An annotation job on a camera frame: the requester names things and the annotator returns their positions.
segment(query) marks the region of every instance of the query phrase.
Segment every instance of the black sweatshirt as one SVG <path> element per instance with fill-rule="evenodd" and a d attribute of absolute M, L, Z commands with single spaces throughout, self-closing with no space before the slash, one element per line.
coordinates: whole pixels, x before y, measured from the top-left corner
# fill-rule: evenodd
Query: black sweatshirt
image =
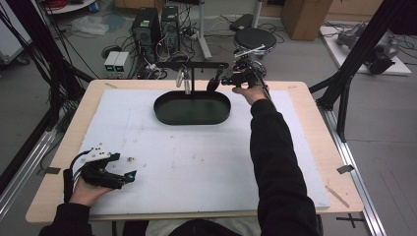
<path fill-rule="evenodd" d="M 251 113 L 250 149 L 259 187 L 258 220 L 262 235 L 319 235 L 315 207 L 307 197 L 291 134 L 282 115 L 264 99 L 253 104 Z M 89 207 L 58 206 L 52 224 L 39 233 L 49 235 L 92 235 Z"/>

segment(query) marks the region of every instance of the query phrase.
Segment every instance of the table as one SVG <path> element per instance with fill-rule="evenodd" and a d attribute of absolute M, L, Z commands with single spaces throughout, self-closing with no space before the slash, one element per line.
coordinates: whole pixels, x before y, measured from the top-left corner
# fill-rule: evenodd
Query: table
<path fill-rule="evenodd" d="M 116 81 L 97 80 L 89 88 L 68 128 L 61 146 L 51 163 L 52 167 L 68 168 L 71 160 L 80 150 L 89 122 L 106 89 L 174 89 L 173 81 Z M 196 81 L 196 90 L 206 88 L 207 81 Z M 359 212 L 363 204 L 348 173 L 339 174 L 336 169 L 343 165 L 328 128 L 311 97 L 307 86 L 301 82 L 268 82 L 270 89 L 287 90 L 299 116 L 304 134 L 315 157 L 316 164 L 326 185 L 331 207 L 318 209 L 317 213 Z M 62 174 L 47 174 L 40 185 L 27 213 L 27 221 L 32 223 L 51 222 L 56 206 L 61 203 L 63 193 Z M 222 213 L 183 213 L 183 214 L 146 214 L 146 215 L 96 215 L 90 220 L 124 219 L 163 219 L 196 218 L 224 216 L 254 216 L 255 211 Z"/>

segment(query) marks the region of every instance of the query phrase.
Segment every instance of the black tray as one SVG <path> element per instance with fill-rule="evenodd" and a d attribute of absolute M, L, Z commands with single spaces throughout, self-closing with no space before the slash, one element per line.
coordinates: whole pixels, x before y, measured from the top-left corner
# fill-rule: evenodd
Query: black tray
<path fill-rule="evenodd" d="M 156 118 L 166 125 L 215 125 L 230 113 L 230 100 L 217 91 L 169 91 L 154 103 Z"/>

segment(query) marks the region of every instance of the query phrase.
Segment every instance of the gray floor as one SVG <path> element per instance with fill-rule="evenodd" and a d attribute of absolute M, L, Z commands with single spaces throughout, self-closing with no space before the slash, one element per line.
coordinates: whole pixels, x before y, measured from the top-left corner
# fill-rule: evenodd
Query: gray floor
<path fill-rule="evenodd" d="M 97 15 L 105 16 L 107 13 L 101 11 Z M 79 11 L 58 20 L 60 24 L 67 24 L 84 14 L 88 12 Z M 207 29 L 221 21 L 207 20 Z M 280 26 L 279 20 L 263 19 L 263 22 Z M 104 78 L 101 50 L 114 44 L 117 37 L 128 35 L 131 23 L 127 17 L 121 28 L 115 28 L 105 36 L 77 33 L 69 39 L 91 68 Z M 227 24 L 218 24 L 213 30 L 219 29 L 227 29 Z M 231 34 L 231 31 L 213 33 Z M 337 67 L 321 38 L 292 41 L 284 32 L 278 34 L 285 41 L 263 59 L 268 69 L 268 80 L 302 81 L 312 86 L 336 72 Z M 417 40 L 408 39 L 417 44 Z M 209 37 L 208 44 L 212 61 L 233 62 L 230 53 L 235 49 L 232 38 Z M 195 48 L 195 61 L 202 60 L 200 47 L 196 44 Z M 413 50 L 407 52 L 416 55 Z M 70 50 L 70 56 L 79 69 L 92 75 L 73 50 Z M 403 62 L 417 63 L 416 59 L 401 52 L 398 57 Z M 414 183 L 417 179 L 417 67 L 410 65 L 409 69 L 413 74 L 408 77 L 358 74 L 352 83 L 349 99 L 346 138 L 387 235 L 407 236 L 417 232 L 417 187 Z M 213 73 L 205 70 L 197 75 L 207 80 Z M 318 98 L 322 93 L 313 96 Z M 0 171 L 4 170 L 47 110 L 47 97 L 47 84 L 33 64 L 13 64 L 0 71 Z M 45 164 L 52 155 L 46 158 Z M 0 222 L 1 235 L 37 234 L 42 225 L 27 223 L 25 214 L 41 180 L 37 175 L 30 178 Z M 325 235 L 369 235 L 364 222 L 356 221 L 352 225 L 350 221 L 337 220 L 337 217 L 348 215 L 323 216 Z M 363 218 L 361 213 L 354 213 L 352 217 Z M 94 222 L 92 225 L 95 235 L 111 235 L 110 223 Z"/>

